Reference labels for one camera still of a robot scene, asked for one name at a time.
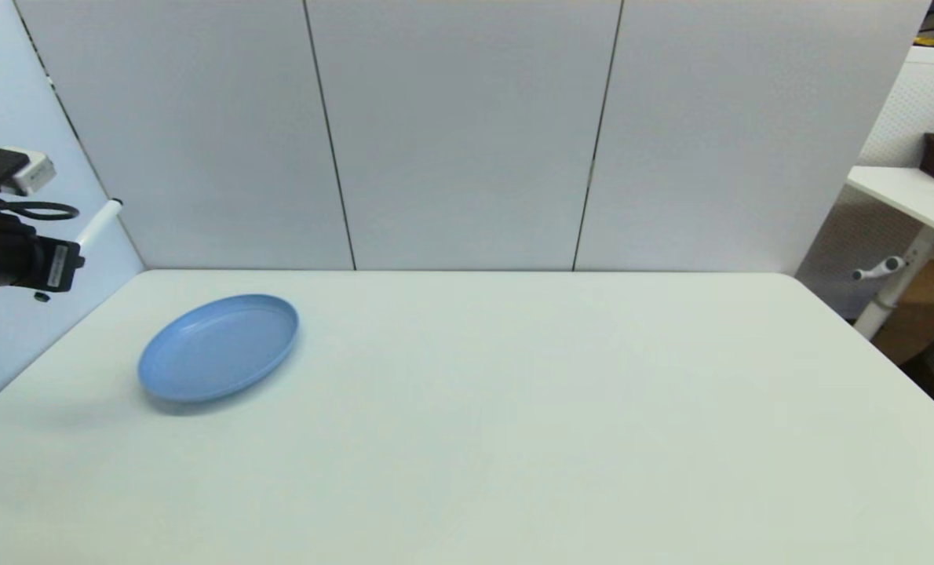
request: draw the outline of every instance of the blue plate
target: blue plate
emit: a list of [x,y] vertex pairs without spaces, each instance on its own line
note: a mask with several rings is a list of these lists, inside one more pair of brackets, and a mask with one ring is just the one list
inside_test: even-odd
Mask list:
[[214,400],[259,382],[289,354],[299,315],[282,299],[241,294],[182,315],[143,351],[140,383],[172,402]]

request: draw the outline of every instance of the white table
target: white table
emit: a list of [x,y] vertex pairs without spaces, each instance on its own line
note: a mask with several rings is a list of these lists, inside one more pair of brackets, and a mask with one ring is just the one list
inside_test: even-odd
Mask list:
[[855,322],[855,329],[871,339],[931,258],[934,247],[934,179],[918,169],[854,167],[847,184],[924,225],[903,255],[907,267],[891,276]]
[[[140,351],[303,338],[181,414]],[[934,403],[782,275],[147,272],[0,395],[0,564],[931,563]]]

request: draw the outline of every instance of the white pegboard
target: white pegboard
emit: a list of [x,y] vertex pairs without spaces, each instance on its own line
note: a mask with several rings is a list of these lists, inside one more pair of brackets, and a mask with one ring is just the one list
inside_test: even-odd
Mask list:
[[861,150],[858,165],[916,167],[925,132],[934,132],[934,57],[914,47]]
[[[925,132],[934,132],[934,49],[913,47],[857,164],[916,167]],[[857,317],[885,280],[854,282],[851,271],[903,253],[919,228],[920,223],[909,216],[845,188],[797,278],[839,314]]]

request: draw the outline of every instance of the white wall panel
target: white wall panel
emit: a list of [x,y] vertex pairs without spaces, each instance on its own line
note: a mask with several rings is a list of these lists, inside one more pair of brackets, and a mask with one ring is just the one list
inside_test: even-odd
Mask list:
[[618,1],[310,0],[357,268],[571,268]]
[[154,268],[352,268],[302,3],[19,0]]
[[[56,176],[37,193],[39,200],[65,202],[83,215],[73,221],[25,221],[40,235],[72,240],[108,197],[94,178],[79,143],[59,108],[24,26],[10,2],[0,2],[0,147],[44,151]],[[118,222],[81,253],[73,290],[47,303],[33,290],[0,287],[0,390],[51,344],[120,286],[143,264]]]
[[922,0],[627,0],[578,268],[794,272]]

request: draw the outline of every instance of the black cable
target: black cable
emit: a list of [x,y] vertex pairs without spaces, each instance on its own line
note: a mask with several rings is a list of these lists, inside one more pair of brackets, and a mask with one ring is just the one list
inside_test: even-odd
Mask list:
[[[80,215],[80,211],[69,204],[58,202],[0,202],[0,211],[14,212],[33,221],[69,221]],[[57,210],[59,214],[39,214],[29,210]]]

